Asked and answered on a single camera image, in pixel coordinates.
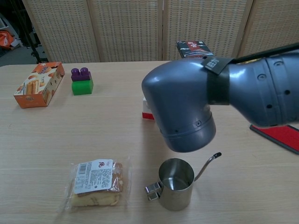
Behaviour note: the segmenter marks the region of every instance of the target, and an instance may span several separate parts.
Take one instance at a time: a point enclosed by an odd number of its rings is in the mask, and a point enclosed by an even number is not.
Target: green toy block
[[[74,95],[91,94],[93,92],[93,80],[72,82],[71,89]]]

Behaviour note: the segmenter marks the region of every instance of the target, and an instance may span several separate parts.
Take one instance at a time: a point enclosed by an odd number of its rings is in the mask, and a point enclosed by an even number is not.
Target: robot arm
[[[191,152],[215,136],[209,105],[235,107],[251,124],[299,121],[299,51],[248,64],[228,64],[217,76],[203,59],[181,59],[151,71],[142,91],[170,149]]]

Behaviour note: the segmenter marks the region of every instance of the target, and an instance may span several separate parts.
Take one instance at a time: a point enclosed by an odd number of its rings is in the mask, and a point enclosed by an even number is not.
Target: black strap
[[[207,57],[201,64],[216,75],[220,75],[222,70],[233,60],[233,58]]]
[[[219,75],[208,71],[207,99],[210,105],[229,105],[229,70],[225,67]]]

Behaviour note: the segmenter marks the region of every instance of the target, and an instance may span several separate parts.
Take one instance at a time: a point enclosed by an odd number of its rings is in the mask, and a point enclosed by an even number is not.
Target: orange box
[[[64,76],[61,62],[39,63],[14,93],[21,108],[47,106]]]

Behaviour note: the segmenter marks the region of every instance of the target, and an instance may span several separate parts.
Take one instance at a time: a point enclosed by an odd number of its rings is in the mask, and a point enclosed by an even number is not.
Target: purple toy block
[[[86,81],[91,80],[92,75],[90,74],[90,71],[88,71],[88,68],[81,68],[81,72],[79,72],[79,69],[73,68],[71,70],[71,79],[73,82]]]

